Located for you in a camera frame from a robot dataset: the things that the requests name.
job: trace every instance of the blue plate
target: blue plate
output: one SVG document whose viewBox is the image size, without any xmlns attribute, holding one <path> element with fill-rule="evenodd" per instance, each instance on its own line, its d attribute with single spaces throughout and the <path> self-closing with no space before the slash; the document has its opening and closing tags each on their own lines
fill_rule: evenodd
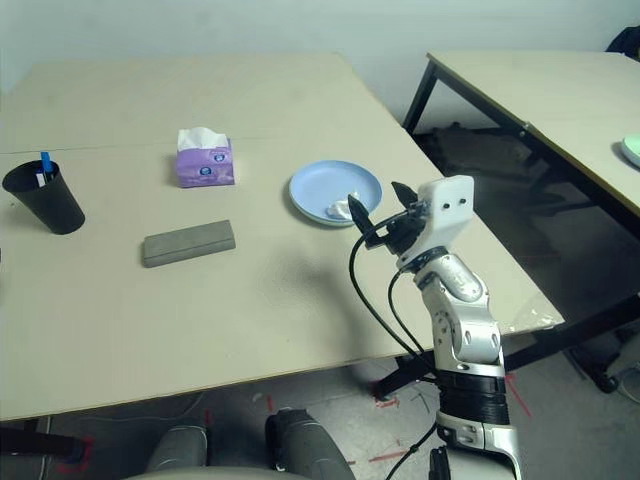
<svg viewBox="0 0 640 480">
<path fill-rule="evenodd" d="M 378 179 L 355 163 L 339 160 L 312 163 L 298 170 L 289 183 L 291 200 L 302 213 L 316 222 L 337 227 L 353 225 L 353 222 L 328 216 L 327 208 L 353 192 L 358 192 L 369 212 L 382 201 Z"/>
</svg>

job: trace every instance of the pen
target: pen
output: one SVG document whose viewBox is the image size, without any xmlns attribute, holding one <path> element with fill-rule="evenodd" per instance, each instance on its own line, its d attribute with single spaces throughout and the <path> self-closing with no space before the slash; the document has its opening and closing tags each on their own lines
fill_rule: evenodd
<svg viewBox="0 0 640 480">
<path fill-rule="evenodd" d="M 53 177 L 53 164 L 49 157 L 49 152 L 40 152 L 40 160 L 42 160 L 42 171 L 44 173 L 45 183 Z"/>
</svg>

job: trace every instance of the white tissue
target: white tissue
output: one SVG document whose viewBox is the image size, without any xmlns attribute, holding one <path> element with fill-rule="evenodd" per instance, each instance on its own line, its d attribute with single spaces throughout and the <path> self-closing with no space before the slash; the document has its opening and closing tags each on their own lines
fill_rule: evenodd
<svg viewBox="0 0 640 480">
<path fill-rule="evenodd" d="M 352 192 L 351 195 L 360 200 L 358 192 Z M 331 218 L 340 218 L 342 220 L 351 220 L 351 212 L 349 211 L 349 201 L 347 198 L 333 202 L 327 207 L 327 216 Z"/>
<path fill-rule="evenodd" d="M 178 131 L 178 151 L 190 148 L 210 149 L 228 147 L 229 140 L 224 133 L 216 133 L 205 127 L 188 128 Z"/>
</svg>

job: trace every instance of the gray eraser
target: gray eraser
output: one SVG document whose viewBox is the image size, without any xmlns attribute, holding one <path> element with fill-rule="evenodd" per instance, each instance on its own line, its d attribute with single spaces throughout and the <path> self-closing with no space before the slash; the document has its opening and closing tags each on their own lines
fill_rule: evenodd
<svg viewBox="0 0 640 480">
<path fill-rule="evenodd" d="M 231 222 L 223 220 L 145 237 L 142 262 L 145 267 L 157 267 L 233 248 Z"/>
</svg>

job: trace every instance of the pen cup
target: pen cup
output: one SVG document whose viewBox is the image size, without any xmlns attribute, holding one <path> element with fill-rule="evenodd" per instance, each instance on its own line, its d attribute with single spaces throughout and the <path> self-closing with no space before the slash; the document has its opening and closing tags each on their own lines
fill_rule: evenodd
<svg viewBox="0 0 640 480">
<path fill-rule="evenodd" d="M 42 187 L 36 178 L 36 173 L 42 172 L 42 162 L 33 161 L 7 173 L 2 188 L 24 203 L 49 230 L 64 235 L 82 226 L 84 213 L 69 191 L 58 164 L 51 164 L 52 178 Z"/>
</svg>

